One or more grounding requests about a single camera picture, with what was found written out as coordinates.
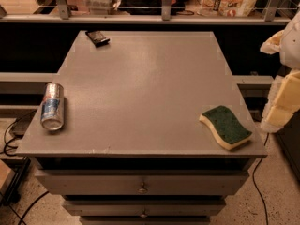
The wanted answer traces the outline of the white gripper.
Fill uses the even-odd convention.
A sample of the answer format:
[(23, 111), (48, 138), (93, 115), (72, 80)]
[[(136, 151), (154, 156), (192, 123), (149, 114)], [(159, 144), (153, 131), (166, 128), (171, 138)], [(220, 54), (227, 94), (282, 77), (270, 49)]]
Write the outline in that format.
[(268, 94), (268, 102), (262, 112), (261, 128), (276, 133), (300, 110), (300, 12), (283, 30), (278, 31), (261, 46), (266, 54), (278, 53), (280, 62), (292, 69), (285, 77), (276, 76)]

